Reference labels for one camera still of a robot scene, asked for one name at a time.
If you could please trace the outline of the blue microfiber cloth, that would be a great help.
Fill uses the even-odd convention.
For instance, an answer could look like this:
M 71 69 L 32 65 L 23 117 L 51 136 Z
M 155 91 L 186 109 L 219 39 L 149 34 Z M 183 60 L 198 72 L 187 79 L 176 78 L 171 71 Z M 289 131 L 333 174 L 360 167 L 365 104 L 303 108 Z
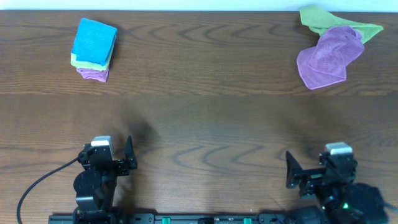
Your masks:
M 80 20 L 71 53 L 78 62 L 108 63 L 118 30 L 91 19 Z

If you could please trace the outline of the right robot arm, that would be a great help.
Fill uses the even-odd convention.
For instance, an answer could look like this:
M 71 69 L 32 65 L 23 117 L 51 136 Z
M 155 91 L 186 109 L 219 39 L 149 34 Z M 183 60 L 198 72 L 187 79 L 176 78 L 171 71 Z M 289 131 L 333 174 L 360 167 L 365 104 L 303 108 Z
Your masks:
M 290 211 L 285 223 L 388 223 L 385 203 L 377 187 L 354 183 L 357 160 L 352 152 L 320 154 L 318 169 L 303 169 L 285 153 L 288 189 L 299 188 L 301 199 L 316 198 L 319 206 Z

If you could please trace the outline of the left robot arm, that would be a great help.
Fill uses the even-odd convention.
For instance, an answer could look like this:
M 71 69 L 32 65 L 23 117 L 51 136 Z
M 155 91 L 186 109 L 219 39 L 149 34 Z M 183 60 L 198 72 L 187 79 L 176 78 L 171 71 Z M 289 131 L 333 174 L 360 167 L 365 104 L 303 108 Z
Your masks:
M 77 208 L 73 223 L 124 223 L 120 209 L 113 207 L 113 198 L 119 176 L 127 176 L 137 169 L 132 137 L 124 148 L 124 159 L 113 159 L 113 144 L 110 136 L 97 136 L 85 144 L 77 161 L 84 171 L 77 175 L 73 188 Z

